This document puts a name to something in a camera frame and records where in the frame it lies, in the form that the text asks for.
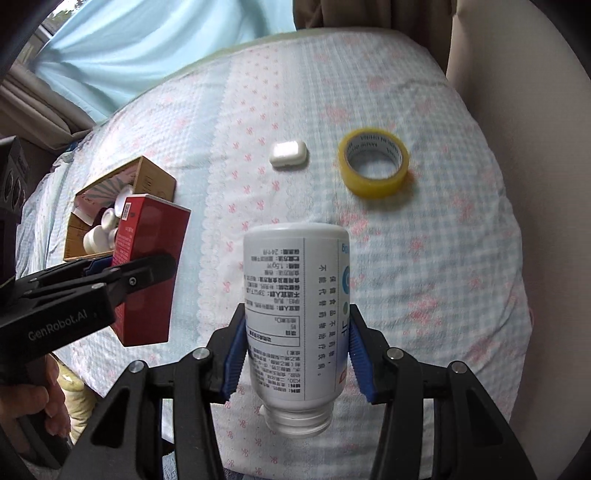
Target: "yellow tape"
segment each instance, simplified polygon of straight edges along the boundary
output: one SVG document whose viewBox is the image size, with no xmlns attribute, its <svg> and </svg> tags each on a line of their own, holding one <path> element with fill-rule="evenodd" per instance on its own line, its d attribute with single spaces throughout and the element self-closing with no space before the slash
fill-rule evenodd
<svg viewBox="0 0 591 480">
<path fill-rule="evenodd" d="M 349 159 L 362 151 L 377 151 L 389 157 L 398 166 L 394 175 L 387 179 L 369 179 L 357 173 Z M 402 185 L 408 171 L 408 151 L 402 141 L 386 130 L 359 128 L 345 135 L 337 151 L 340 175 L 346 187 L 355 195 L 368 199 L 387 197 Z"/>
</svg>

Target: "red box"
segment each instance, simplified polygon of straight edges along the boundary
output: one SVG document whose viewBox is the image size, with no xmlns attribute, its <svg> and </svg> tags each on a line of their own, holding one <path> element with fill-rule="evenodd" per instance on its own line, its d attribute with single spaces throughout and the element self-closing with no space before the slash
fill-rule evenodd
<svg viewBox="0 0 591 480">
<path fill-rule="evenodd" d="M 178 264 L 190 214 L 153 195 L 130 195 L 117 230 L 112 265 L 162 253 L 172 255 Z M 123 346 L 168 341 L 175 280 L 176 275 L 137 291 L 115 309 L 112 328 Z"/>
</svg>

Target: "bedsheet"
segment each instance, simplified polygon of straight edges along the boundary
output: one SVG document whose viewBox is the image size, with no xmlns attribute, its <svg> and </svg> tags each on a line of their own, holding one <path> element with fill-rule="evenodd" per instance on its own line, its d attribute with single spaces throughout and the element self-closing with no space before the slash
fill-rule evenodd
<svg viewBox="0 0 591 480">
<path fill-rule="evenodd" d="M 335 159 L 345 133 L 394 132 L 410 154 L 395 196 L 363 200 Z M 273 141 L 302 139 L 305 168 L 268 164 Z M 192 210 L 178 267 L 170 341 L 123 348 L 106 328 L 58 356 L 99 394 L 134 359 L 176 361 L 205 345 L 243 298 L 242 237 L 254 225 L 328 222 L 351 238 L 351 301 L 368 325 L 419 361 L 467 362 L 505 417 L 531 334 L 521 234 L 501 172 L 477 123 L 428 53 L 401 34 L 320 30 L 258 42 L 187 69 L 145 93 L 62 155 L 24 206 L 18 273 L 58 264 L 72 195 L 130 157 L 177 179 Z M 366 478 L 383 408 L 359 394 L 352 370 L 331 427 L 290 440 L 268 430 L 248 366 L 213 408 L 224 466 L 266 478 Z M 172 440 L 166 404 L 163 435 Z M 433 460 L 425 402 L 421 477 Z"/>
</svg>

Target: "white plastic bottle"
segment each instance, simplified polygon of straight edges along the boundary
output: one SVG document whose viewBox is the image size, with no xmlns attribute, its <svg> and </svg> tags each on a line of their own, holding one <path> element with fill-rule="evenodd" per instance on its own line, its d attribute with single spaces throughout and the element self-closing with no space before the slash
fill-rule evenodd
<svg viewBox="0 0 591 480">
<path fill-rule="evenodd" d="M 349 349 L 349 234 L 283 223 L 244 236 L 251 381 L 268 427 L 318 435 L 343 391 Z"/>
</svg>

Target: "blue gripper pad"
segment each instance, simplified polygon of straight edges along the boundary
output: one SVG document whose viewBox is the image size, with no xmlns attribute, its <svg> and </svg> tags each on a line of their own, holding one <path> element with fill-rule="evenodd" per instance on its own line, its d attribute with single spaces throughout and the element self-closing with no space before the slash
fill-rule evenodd
<svg viewBox="0 0 591 480">
<path fill-rule="evenodd" d="M 226 357 L 226 362 L 224 363 L 222 394 L 226 398 L 226 401 L 230 400 L 230 395 L 232 395 L 238 387 L 244 359 L 246 358 L 246 349 L 246 317 L 242 317 Z"/>
<path fill-rule="evenodd" d="M 90 277 L 95 273 L 101 273 L 105 268 L 109 268 L 113 263 L 113 255 L 101 257 L 93 260 L 90 266 L 84 271 L 84 275 Z"/>
<path fill-rule="evenodd" d="M 353 364 L 359 391 L 365 395 L 369 403 L 373 403 L 376 401 L 374 366 L 354 322 L 349 322 L 349 358 Z"/>
</svg>

